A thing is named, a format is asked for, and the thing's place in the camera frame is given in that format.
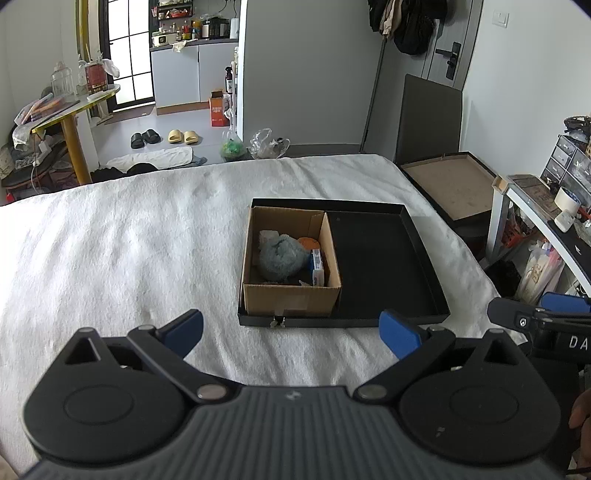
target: black slippers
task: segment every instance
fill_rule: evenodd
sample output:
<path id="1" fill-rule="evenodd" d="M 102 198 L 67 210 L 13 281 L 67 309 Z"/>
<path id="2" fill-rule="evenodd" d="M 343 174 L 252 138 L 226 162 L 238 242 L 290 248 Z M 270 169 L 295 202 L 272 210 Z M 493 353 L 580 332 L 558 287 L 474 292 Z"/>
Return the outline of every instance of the black slippers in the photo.
<path id="1" fill-rule="evenodd" d="M 142 134 L 137 133 L 131 135 L 131 148 L 142 148 L 144 146 L 144 139 L 142 138 Z"/>
<path id="2" fill-rule="evenodd" d="M 149 144 L 155 144 L 160 142 L 160 135 L 158 135 L 154 130 L 148 128 L 143 134 L 142 138 Z"/>
<path id="3" fill-rule="evenodd" d="M 161 138 L 154 130 L 148 128 L 143 134 L 135 133 L 131 136 L 131 148 L 143 148 L 145 143 L 156 144 L 160 142 Z"/>

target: bed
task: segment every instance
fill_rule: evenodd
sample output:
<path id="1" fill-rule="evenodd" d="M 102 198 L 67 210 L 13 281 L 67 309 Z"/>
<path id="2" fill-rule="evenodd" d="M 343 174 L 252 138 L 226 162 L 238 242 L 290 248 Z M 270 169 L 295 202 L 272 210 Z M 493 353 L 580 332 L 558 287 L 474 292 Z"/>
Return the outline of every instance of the bed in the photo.
<path id="1" fill-rule="evenodd" d="M 375 155 L 159 171 L 23 200 L 0 208 L 0 455 L 18 473 L 35 462 L 22 406 L 81 326 L 123 335 L 199 308 L 205 332 L 187 361 L 248 384 L 353 389 L 395 361 L 377 329 L 239 325 L 253 197 L 405 204 L 450 307 L 444 325 L 461 336 L 491 326 L 491 281 L 396 166 Z"/>

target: cork board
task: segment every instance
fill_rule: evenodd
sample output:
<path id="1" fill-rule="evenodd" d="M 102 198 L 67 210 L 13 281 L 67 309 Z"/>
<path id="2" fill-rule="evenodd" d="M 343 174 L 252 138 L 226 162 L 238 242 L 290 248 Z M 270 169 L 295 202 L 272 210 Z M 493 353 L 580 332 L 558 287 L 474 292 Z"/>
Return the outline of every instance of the cork board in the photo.
<path id="1" fill-rule="evenodd" d="M 460 220 L 492 209 L 495 178 L 470 155 L 450 155 L 402 166 L 451 217 Z"/>

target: kitchen counter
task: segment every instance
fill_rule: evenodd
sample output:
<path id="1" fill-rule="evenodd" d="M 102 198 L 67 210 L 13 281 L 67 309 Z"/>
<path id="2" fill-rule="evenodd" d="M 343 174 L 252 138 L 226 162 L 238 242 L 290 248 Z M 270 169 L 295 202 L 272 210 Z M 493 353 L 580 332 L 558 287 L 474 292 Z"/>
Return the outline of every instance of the kitchen counter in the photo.
<path id="1" fill-rule="evenodd" d="M 193 45 L 209 45 L 211 43 L 238 43 L 237 38 L 214 38 L 212 40 L 187 40 L 185 47 L 191 47 Z M 150 51 L 168 50 L 173 48 L 172 45 L 162 45 L 159 47 L 152 47 Z"/>
<path id="2" fill-rule="evenodd" d="M 158 115 L 208 108 L 212 92 L 226 89 L 226 68 L 234 61 L 238 41 L 187 40 L 186 45 L 179 53 L 171 45 L 150 49 Z"/>

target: blue gripper pad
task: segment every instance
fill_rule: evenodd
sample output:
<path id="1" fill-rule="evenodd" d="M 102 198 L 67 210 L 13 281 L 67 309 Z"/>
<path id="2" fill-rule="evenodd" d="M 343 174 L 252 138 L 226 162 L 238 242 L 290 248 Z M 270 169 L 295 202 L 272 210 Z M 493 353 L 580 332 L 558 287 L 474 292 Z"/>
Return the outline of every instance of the blue gripper pad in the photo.
<path id="1" fill-rule="evenodd" d="M 542 295 L 540 307 L 551 312 L 590 313 L 591 306 L 586 299 L 572 295 L 548 292 Z"/>
<path id="2" fill-rule="evenodd" d="M 165 329 L 161 341 L 180 358 L 185 358 L 201 340 L 202 335 L 203 315 L 200 311 L 193 310 L 190 314 L 187 312 L 186 317 L 177 325 Z"/>
<path id="3" fill-rule="evenodd" d="M 387 311 L 379 315 L 379 337 L 399 360 L 413 353 L 422 343 L 417 332 Z"/>

